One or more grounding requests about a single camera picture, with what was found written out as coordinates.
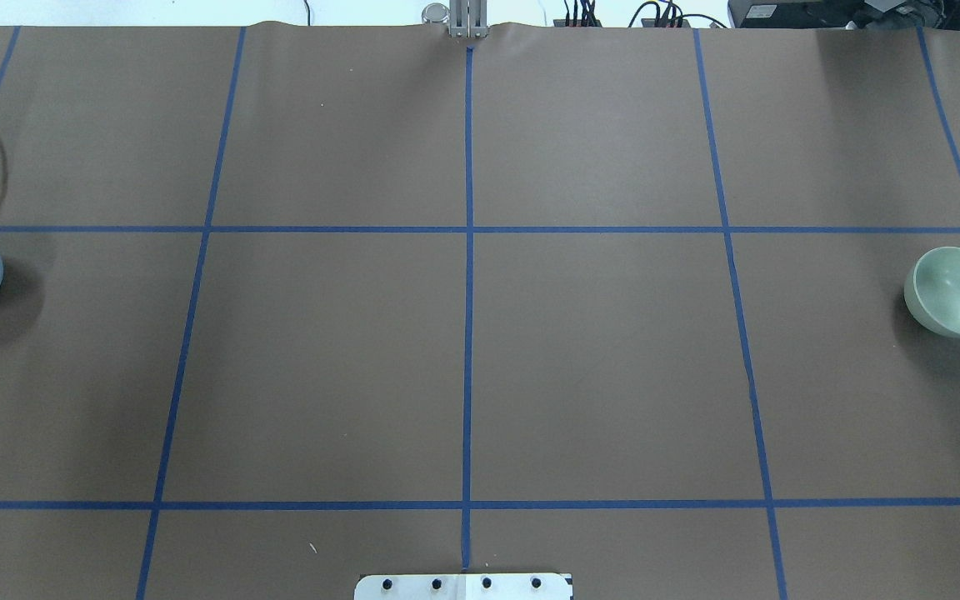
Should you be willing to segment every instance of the horizontal blue line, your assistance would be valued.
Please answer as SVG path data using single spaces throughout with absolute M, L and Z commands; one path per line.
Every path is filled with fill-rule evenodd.
M 628 510 L 765 508 L 761 500 L 475 500 L 475 510 Z
M 358 502 L 161 502 L 162 510 L 460 510 L 462 502 L 358 501 Z
M 960 497 L 804 497 L 773 500 L 776 508 L 883 508 L 883 506 L 960 506 Z
M 4 500 L 0 510 L 150 510 L 153 502 Z
M 100 502 L 5 500 L 0 510 L 460 510 L 458 500 L 427 501 L 269 501 L 269 502 Z M 687 508 L 766 508 L 763 498 L 732 500 L 477 500 L 473 510 L 630 510 Z M 960 497 L 793 497 L 774 498 L 774 508 L 911 508 L 960 506 Z
M 475 234 L 721 234 L 708 225 L 656 227 L 473 227 Z M 960 234 L 960 227 L 796 227 L 796 225 L 738 225 L 734 234 Z M 0 233 L 312 233 L 312 234 L 465 234 L 469 227 L 395 227 L 395 225 L 0 225 Z

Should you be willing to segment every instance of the white background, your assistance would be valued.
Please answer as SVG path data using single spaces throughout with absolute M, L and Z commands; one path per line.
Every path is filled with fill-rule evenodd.
M 309 0 L 309 5 L 315 26 L 412 24 L 420 23 L 420 11 L 431 1 Z M 595 12 L 603 26 L 625 27 L 640 1 L 598 0 Z M 677 4 L 687 13 L 707 14 L 728 24 L 727 0 L 677 0 Z M 542 26 L 565 14 L 561 0 L 488 0 L 487 8 L 491 24 Z M 653 8 L 644 8 L 642 15 L 651 17 Z M 0 0 L 0 24 L 5 26 L 243 26 L 263 20 L 305 24 L 306 11 L 302 0 Z M 705 22 L 698 19 L 694 26 L 705 27 Z

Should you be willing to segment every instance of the sticker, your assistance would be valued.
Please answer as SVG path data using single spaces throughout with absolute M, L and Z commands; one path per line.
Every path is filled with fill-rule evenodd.
M 754 4 L 753 7 L 750 7 L 750 10 L 747 11 L 747 18 L 749 19 L 767 19 L 777 11 L 776 4 Z

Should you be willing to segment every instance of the white bracket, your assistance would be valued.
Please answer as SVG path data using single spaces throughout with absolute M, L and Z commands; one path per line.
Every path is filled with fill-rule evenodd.
M 451 38 L 488 37 L 488 0 L 450 0 Z
M 366 576 L 354 600 L 573 600 L 573 576 L 561 573 Z

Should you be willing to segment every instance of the gray mat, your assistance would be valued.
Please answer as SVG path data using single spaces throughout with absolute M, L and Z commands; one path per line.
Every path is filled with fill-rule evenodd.
M 960 597 L 942 244 L 960 33 L 0 29 L 0 598 Z

